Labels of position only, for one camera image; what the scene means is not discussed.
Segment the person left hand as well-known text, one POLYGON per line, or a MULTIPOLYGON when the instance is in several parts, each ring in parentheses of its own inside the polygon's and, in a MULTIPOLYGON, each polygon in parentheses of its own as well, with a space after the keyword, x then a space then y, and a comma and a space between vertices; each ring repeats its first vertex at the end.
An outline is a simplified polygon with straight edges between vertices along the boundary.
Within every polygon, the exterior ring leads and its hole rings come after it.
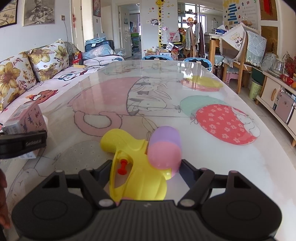
POLYGON ((6 192, 7 181, 4 172, 0 171, 0 223, 1 226, 5 229, 9 229, 11 227, 8 206, 6 203, 6 192))

